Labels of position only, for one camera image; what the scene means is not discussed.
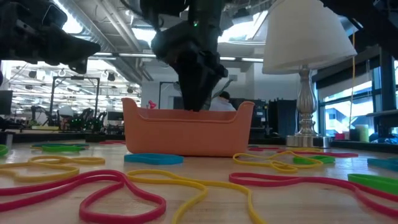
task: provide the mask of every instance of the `silver lamp base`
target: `silver lamp base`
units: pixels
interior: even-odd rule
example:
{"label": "silver lamp base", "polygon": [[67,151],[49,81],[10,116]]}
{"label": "silver lamp base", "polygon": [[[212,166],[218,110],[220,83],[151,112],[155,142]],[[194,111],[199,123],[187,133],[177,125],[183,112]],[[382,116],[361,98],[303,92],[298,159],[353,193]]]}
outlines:
{"label": "silver lamp base", "polygon": [[323,136],[287,136],[287,147],[317,147],[326,149],[330,147],[331,138]]}

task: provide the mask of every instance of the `table surface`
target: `table surface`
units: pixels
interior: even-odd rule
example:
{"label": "table surface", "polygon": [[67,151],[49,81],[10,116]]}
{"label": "table surface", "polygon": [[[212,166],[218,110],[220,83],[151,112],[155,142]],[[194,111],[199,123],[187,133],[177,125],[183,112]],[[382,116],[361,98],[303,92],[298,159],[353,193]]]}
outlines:
{"label": "table surface", "polygon": [[[30,144],[15,144],[6,158],[0,159],[0,164],[25,162],[30,157],[42,155],[32,151]],[[393,154],[329,150],[332,152],[356,152],[357,158],[336,159],[336,163],[315,169],[299,170],[299,176],[324,176],[347,179],[347,174],[374,174],[398,178],[398,173],[383,169],[368,167],[367,158],[388,158]],[[269,156],[271,152],[250,152]],[[162,169],[175,174],[194,179],[228,181],[228,174],[232,172],[255,172],[260,174],[283,175],[268,167],[253,167],[234,164],[231,158],[186,157],[181,165],[150,166],[146,164],[124,163],[123,156],[127,154],[124,145],[92,144],[90,149],[80,154],[69,154],[70,157],[94,156],[104,157],[103,166],[79,166],[81,172],[98,169],[114,169],[122,172],[137,169]],[[281,158],[291,161],[291,157]],[[20,173],[29,175],[45,175],[55,173],[55,170],[44,168],[18,168]],[[53,198],[44,203],[4,212],[0,216],[0,223],[12,224],[74,224],[84,223],[78,217],[80,202],[94,191],[109,185],[109,182],[98,182],[83,185],[67,194]],[[14,182],[8,177],[0,176],[0,187],[15,187],[26,184]],[[148,192],[158,194],[167,200],[167,211],[162,218],[150,222],[151,224],[170,223],[174,212],[186,200],[198,193],[197,189],[176,185],[137,184]],[[357,201],[352,193],[345,189],[323,184],[298,184],[288,187],[261,188],[249,187],[253,191],[254,208],[269,224],[342,224],[342,223],[397,223],[387,216],[378,214]],[[26,197],[0,197],[1,202]],[[397,203],[382,200],[376,201],[398,208]],[[154,208],[154,204],[145,202],[132,195],[127,189],[118,190],[91,206],[96,212],[134,215]],[[251,223],[246,210],[246,196],[240,192],[210,187],[209,194],[204,201],[189,210],[180,221],[183,223]]]}

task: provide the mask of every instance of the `green rubber band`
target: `green rubber band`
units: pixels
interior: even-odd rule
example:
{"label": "green rubber band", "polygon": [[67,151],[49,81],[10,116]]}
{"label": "green rubber band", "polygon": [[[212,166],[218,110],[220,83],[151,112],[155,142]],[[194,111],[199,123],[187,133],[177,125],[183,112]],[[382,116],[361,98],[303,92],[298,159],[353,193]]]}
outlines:
{"label": "green rubber band", "polygon": [[82,147],[77,146],[43,146],[44,152],[80,152]]}
{"label": "green rubber band", "polygon": [[366,174],[348,174],[348,181],[398,195],[398,179]]}
{"label": "green rubber band", "polygon": [[0,157],[5,156],[8,153],[8,148],[5,145],[0,145]]}
{"label": "green rubber band", "polygon": [[[336,160],[333,156],[312,156],[309,158],[322,161],[324,164],[331,164],[331,163],[334,163]],[[312,162],[306,158],[300,158],[300,157],[293,158],[293,163],[294,164],[305,164],[305,165],[314,164],[314,162]]]}

